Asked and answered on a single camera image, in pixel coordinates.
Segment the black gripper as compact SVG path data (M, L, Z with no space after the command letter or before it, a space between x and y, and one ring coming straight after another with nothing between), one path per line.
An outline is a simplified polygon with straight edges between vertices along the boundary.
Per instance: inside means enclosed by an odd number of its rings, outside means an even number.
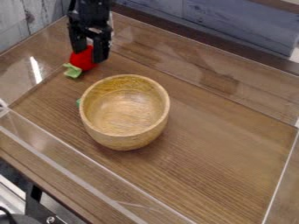
M70 0L68 7L68 30L72 51L80 53L86 49L85 31L94 29L92 60L101 63L108 59L112 27L109 24L112 0Z

